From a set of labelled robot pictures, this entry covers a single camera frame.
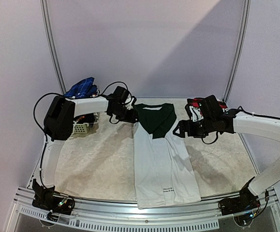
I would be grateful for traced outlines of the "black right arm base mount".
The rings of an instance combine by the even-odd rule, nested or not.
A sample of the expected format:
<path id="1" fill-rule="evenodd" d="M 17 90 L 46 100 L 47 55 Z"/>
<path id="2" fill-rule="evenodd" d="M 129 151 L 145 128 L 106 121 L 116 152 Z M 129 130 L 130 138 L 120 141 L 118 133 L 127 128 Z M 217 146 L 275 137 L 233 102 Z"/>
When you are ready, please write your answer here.
<path id="1" fill-rule="evenodd" d="M 233 216 L 234 222 L 237 226 L 245 228 L 252 224 L 253 220 L 261 215 L 267 207 L 269 200 L 269 192 L 265 190 L 265 206 L 261 210 L 261 203 L 258 195 L 253 195 L 248 186 L 254 179 L 250 179 L 239 191 L 239 196 L 235 198 L 224 198 L 218 202 L 218 208 L 221 210 L 223 216 L 241 213 L 246 211 L 244 214 Z"/>

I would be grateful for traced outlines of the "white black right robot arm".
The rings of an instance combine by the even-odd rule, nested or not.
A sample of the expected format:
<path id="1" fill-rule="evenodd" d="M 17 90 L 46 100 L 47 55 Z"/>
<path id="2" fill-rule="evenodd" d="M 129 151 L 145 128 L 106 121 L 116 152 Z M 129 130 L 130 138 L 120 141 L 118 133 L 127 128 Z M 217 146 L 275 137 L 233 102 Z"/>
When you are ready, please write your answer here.
<path id="1" fill-rule="evenodd" d="M 181 120 L 173 135 L 205 138 L 211 133 L 239 134 L 252 155 L 258 174 L 243 188 L 236 198 L 235 207 L 245 211 L 266 189 L 280 181 L 280 117 L 249 113 L 243 109 L 202 112 L 202 119 Z"/>

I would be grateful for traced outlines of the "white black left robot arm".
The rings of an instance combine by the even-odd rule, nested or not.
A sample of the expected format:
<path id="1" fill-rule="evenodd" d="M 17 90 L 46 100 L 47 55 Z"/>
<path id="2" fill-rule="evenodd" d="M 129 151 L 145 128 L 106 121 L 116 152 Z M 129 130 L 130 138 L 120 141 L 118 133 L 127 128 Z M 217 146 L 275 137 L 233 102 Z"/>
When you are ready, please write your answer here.
<path id="1" fill-rule="evenodd" d="M 126 100 L 119 97 L 95 97 L 85 99 L 68 99 L 57 95 L 44 118 L 44 147 L 41 153 L 38 184 L 45 189 L 54 187 L 56 167 L 61 149 L 71 136 L 74 128 L 74 118 L 86 114 L 106 112 L 115 116 L 119 122 L 136 122 L 132 109 L 136 97 Z"/>

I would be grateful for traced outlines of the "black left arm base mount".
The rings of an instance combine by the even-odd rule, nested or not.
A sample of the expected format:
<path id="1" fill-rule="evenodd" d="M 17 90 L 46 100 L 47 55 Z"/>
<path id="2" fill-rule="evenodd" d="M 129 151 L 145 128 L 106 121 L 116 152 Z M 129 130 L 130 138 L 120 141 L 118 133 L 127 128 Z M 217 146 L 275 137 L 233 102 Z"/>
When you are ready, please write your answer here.
<path id="1" fill-rule="evenodd" d="M 48 211 L 47 220 L 58 222 L 60 214 L 72 214 L 75 207 L 75 200 L 72 196 L 56 192 L 55 187 L 42 187 L 36 179 L 33 179 L 32 190 L 34 191 L 32 206 Z"/>

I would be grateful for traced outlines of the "white garment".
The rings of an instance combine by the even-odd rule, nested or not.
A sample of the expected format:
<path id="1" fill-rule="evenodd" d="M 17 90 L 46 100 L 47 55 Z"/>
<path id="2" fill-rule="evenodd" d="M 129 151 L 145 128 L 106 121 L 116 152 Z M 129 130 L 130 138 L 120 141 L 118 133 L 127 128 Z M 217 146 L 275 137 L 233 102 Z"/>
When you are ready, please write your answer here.
<path id="1" fill-rule="evenodd" d="M 183 205 L 201 200 L 190 156 L 182 138 L 152 139 L 136 122 L 133 127 L 134 187 L 139 209 Z"/>

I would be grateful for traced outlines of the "red black plaid shirt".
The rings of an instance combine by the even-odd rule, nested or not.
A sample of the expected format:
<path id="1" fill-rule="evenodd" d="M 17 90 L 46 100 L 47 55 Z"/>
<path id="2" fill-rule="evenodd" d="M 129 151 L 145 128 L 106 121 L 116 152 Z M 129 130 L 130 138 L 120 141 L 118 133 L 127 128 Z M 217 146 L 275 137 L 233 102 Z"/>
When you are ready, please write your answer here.
<path id="1" fill-rule="evenodd" d="M 209 110 L 213 110 L 213 112 L 216 111 L 217 113 L 225 113 L 227 110 L 229 110 L 226 103 L 219 100 L 206 100 L 205 98 L 187 99 L 185 110 L 193 122 L 203 119 L 203 112 L 201 111 L 202 109 L 205 110 L 205 113 L 208 113 Z"/>

